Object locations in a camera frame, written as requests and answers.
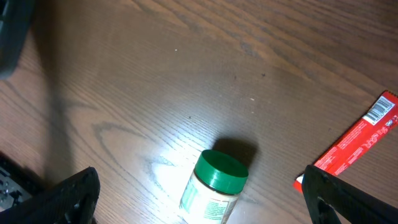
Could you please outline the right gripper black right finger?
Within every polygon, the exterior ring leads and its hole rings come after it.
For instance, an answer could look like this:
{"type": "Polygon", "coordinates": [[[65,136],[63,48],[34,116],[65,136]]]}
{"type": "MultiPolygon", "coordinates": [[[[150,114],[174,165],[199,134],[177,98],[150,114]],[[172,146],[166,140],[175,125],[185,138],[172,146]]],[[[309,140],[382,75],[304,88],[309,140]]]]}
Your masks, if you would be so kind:
{"type": "Polygon", "coordinates": [[[397,208],[313,165],[305,168],[302,191],[314,224],[340,223],[337,214],[350,223],[397,224],[397,208]]]}

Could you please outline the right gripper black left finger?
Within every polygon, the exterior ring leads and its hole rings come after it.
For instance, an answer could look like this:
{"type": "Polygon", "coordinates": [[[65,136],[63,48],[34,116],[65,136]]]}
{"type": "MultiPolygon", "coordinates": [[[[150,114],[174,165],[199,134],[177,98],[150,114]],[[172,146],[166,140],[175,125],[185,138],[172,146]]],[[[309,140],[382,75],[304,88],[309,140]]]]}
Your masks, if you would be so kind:
{"type": "Polygon", "coordinates": [[[1,212],[1,223],[91,224],[99,194],[98,173],[94,167],[88,167],[1,212]]]}

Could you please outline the red snack stick packet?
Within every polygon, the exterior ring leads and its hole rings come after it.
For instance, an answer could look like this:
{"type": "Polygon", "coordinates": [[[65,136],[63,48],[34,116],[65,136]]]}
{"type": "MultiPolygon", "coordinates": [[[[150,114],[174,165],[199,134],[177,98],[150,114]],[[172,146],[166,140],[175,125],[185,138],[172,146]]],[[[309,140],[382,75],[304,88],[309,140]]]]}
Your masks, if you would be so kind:
{"type": "Polygon", "coordinates": [[[386,90],[313,165],[337,176],[397,126],[397,95],[386,90]]]}

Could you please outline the green lid jar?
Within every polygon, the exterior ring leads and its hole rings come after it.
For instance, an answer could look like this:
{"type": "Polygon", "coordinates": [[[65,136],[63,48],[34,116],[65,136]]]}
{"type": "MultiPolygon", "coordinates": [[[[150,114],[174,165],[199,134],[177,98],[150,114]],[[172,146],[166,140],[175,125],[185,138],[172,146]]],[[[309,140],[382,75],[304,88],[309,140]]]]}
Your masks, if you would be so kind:
{"type": "Polygon", "coordinates": [[[201,152],[179,209],[187,223],[225,224],[248,179],[248,169],[216,150],[201,152]]]}

